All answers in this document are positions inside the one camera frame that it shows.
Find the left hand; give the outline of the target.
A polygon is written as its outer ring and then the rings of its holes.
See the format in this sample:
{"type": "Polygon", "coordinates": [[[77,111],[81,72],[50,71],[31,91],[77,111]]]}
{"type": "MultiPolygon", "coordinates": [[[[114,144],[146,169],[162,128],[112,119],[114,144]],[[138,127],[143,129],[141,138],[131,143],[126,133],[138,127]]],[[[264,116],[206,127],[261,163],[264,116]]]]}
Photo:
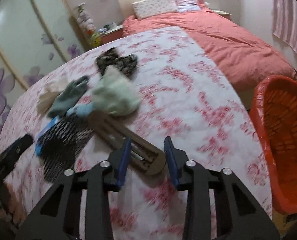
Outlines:
{"type": "Polygon", "coordinates": [[[17,199],[11,185],[3,183],[0,186],[0,220],[12,222],[20,227],[26,219],[26,211],[17,199]]]}

